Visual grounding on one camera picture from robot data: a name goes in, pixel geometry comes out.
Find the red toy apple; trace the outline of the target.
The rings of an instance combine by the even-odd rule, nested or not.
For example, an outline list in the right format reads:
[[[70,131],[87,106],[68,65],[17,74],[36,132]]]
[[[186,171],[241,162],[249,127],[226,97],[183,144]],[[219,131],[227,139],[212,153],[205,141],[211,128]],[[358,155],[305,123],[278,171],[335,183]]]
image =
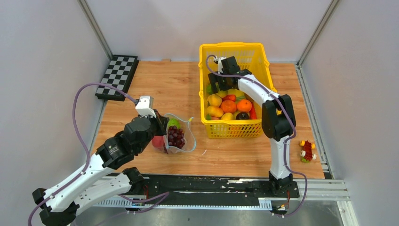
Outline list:
[[[163,136],[155,136],[155,137],[152,139],[152,146],[153,146],[154,148],[162,149],[162,150],[163,150],[163,148],[165,148],[164,137],[163,137]]]

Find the yellow plastic basket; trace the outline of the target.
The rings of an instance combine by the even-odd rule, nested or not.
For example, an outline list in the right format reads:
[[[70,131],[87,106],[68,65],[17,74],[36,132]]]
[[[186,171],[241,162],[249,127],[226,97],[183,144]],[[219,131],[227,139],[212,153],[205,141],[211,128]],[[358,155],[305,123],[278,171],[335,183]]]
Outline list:
[[[201,121],[208,138],[257,137],[262,133],[262,105],[250,98],[249,93],[238,88],[238,79],[228,79],[231,74],[252,74],[254,79],[275,92],[270,63],[260,43],[224,42],[203,44],[199,48],[200,108]],[[252,104],[254,116],[237,120],[222,120],[218,114],[211,114],[209,96],[218,94],[221,98],[234,95],[235,102],[247,99]]]

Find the light green toy cabbage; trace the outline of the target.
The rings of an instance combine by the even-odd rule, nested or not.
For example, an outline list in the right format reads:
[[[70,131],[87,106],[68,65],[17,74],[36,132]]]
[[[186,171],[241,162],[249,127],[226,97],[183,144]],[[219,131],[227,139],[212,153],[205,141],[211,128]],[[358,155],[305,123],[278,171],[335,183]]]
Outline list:
[[[176,119],[176,118],[170,118],[169,122],[168,122],[168,125],[167,125],[167,128],[170,128],[170,127],[176,127],[177,129],[180,129],[181,125],[180,125],[179,120]]]

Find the dark red toy grapes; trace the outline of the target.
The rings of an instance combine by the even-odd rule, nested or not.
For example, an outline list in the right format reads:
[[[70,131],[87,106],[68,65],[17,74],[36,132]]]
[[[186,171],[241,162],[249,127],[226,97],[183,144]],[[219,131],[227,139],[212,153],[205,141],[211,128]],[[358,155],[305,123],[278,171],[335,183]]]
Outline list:
[[[182,128],[170,127],[168,129],[168,145],[183,148],[185,145],[184,131]]]

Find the clear zip top bag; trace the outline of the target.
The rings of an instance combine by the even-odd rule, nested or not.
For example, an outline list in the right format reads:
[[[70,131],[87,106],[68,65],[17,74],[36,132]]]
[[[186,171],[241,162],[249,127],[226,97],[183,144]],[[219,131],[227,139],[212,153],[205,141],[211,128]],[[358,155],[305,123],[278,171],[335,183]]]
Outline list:
[[[167,113],[164,116],[169,119],[166,135],[155,136],[152,139],[152,146],[166,154],[192,152],[197,145],[191,130],[193,117],[183,120],[171,113]]]

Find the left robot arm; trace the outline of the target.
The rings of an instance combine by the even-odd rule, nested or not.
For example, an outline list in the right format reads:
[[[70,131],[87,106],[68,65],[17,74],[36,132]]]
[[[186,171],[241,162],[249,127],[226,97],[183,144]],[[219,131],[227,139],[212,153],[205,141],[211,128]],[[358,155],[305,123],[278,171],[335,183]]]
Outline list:
[[[89,160],[52,188],[38,188],[32,196],[41,209],[40,219],[46,226],[66,226],[90,206],[117,194],[140,194],[144,178],[136,167],[127,168],[109,182],[94,186],[102,177],[132,161],[143,152],[155,136],[167,133],[169,118],[135,117],[124,129],[108,138]]]

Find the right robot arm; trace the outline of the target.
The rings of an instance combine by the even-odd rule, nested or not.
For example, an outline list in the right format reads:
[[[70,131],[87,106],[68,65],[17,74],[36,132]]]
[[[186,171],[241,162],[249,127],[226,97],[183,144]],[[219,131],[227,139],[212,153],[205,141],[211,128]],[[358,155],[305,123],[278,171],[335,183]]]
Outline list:
[[[282,196],[293,187],[293,174],[289,166],[290,141],[296,136],[296,121],[289,95],[279,95],[263,85],[247,69],[242,70],[235,57],[213,58],[218,71],[210,69],[209,80],[219,80],[222,88],[237,88],[252,98],[262,108],[262,130],[271,143],[271,169],[269,171],[269,191],[274,196]]]

